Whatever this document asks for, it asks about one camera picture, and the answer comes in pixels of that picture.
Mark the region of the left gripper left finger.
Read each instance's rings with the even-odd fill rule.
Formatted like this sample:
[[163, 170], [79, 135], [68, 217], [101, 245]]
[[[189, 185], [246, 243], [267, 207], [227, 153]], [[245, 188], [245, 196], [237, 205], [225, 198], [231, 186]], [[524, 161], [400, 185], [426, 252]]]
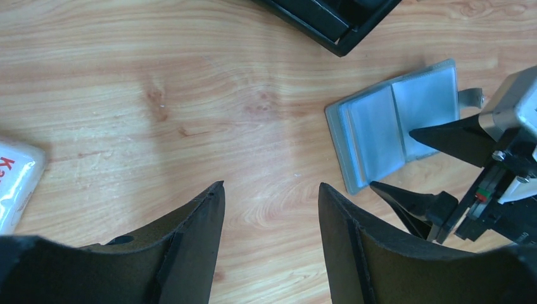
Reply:
[[1, 238], [2, 303], [208, 303], [225, 214], [215, 182], [106, 244]]

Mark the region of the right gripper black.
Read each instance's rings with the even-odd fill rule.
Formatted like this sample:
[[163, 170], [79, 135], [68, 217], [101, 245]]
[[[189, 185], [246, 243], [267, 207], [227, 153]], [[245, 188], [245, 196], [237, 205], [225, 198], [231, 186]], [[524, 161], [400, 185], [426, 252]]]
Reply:
[[516, 127], [496, 141], [479, 115], [414, 129], [410, 137], [482, 172], [460, 203], [445, 191], [420, 194], [371, 182], [409, 233], [443, 243], [451, 233], [475, 241], [492, 230], [515, 244], [536, 244], [536, 137]]

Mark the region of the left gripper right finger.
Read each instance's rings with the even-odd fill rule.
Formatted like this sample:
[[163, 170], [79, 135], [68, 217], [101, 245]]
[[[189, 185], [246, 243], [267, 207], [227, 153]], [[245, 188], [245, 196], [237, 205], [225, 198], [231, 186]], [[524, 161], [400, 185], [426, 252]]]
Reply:
[[319, 186], [333, 303], [535, 303], [536, 247], [482, 253], [430, 243]]

